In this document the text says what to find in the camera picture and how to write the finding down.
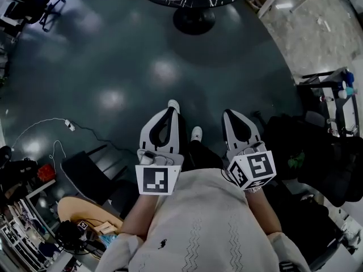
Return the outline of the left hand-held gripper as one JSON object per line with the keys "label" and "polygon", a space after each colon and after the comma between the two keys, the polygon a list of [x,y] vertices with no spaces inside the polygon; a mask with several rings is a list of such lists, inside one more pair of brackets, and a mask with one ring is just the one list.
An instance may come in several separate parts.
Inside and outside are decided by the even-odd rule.
{"label": "left hand-held gripper", "polygon": [[135,166],[138,190],[143,195],[171,195],[182,170],[179,153],[179,115],[168,107],[142,128],[139,164]]}

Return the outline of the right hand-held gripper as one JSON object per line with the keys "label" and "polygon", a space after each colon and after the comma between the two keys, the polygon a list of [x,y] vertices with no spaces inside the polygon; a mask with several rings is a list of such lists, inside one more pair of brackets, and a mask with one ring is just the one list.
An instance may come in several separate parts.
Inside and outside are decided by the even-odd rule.
{"label": "right hand-held gripper", "polygon": [[227,158],[230,164],[226,171],[229,180],[244,191],[271,181],[277,175],[272,151],[260,141],[256,125],[232,109],[224,111],[223,123],[229,149]]}

